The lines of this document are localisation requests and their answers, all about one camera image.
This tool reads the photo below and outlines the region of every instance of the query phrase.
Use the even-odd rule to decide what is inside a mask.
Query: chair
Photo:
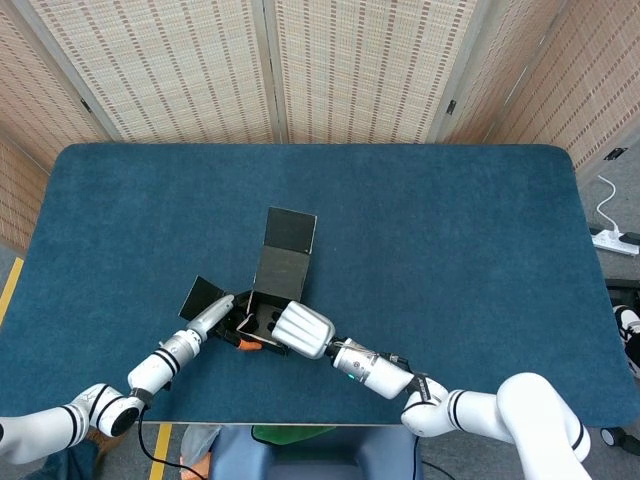
[[[251,436],[251,426],[222,429],[213,444],[212,480],[422,479],[416,437],[401,426],[339,427],[291,445]]]

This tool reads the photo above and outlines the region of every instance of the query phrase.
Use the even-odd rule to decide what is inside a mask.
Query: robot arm
[[[289,303],[272,331],[276,340],[303,356],[329,356],[335,368],[385,398],[406,391],[409,399],[401,420],[417,436],[452,430],[475,433],[514,443],[529,480],[590,478],[580,463],[589,453],[589,434],[540,375],[514,375],[497,395],[448,392],[426,375],[400,368],[352,339],[334,334],[329,319],[296,302]]]
[[[15,464],[31,462],[76,445],[90,426],[110,437],[125,433],[151,406],[153,396],[200,353],[200,344],[231,311],[233,301],[227,295],[213,303],[134,368],[128,376],[129,396],[101,383],[67,405],[23,417],[0,417],[0,458]]]

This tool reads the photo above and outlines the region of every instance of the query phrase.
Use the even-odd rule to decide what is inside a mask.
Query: blue table
[[[76,145],[60,154],[0,330],[0,415],[127,391],[196,275],[250,288],[269,206],[318,216],[303,300],[448,388],[547,377],[590,425],[639,402],[567,154],[548,146]],[[392,424],[326,360],[213,340],[163,421]]]

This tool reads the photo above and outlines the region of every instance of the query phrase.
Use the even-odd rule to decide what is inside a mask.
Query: white cable
[[[613,182],[610,182],[609,180],[604,178],[602,175],[598,175],[598,178],[600,180],[602,180],[603,182],[608,183],[609,185],[611,185],[611,188],[613,188],[613,192],[611,192],[611,195],[609,195],[607,198],[605,198],[603,201],[601,201],[598,204],[598,206],[596,207],[596,211],[613,224],[613,231],[615,233],[620,233],[620,230],[618,229],[618,224],[616,222],[614,222],[613,219],[611,219],[611,217],[608,217],[606,214],[602,213],[602,210],[600,210],[600,207],[602,207],[602,205],[604,205],[609,200],[611,200],[613,197],[615,197],[615,195],[616,195],[616,186],[613,184]]]

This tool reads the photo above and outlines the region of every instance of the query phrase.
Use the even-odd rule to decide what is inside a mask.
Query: orange object
[[[211,466],[211,452],[207,452],[207,454],[202,457],[198,463],[196,463],[193,468],[196,472],[202,475],[204,478],[209,478],[209,469]],[[199,480],[193,473],[189,470],[182,470],[180,472],[180,476],[182,480]]]
[[[258,342],[247,342],[246,340],[240,339],[238,350],[242,350],[244,352],[254,352],[256,350],[262,350],[262,344]]]

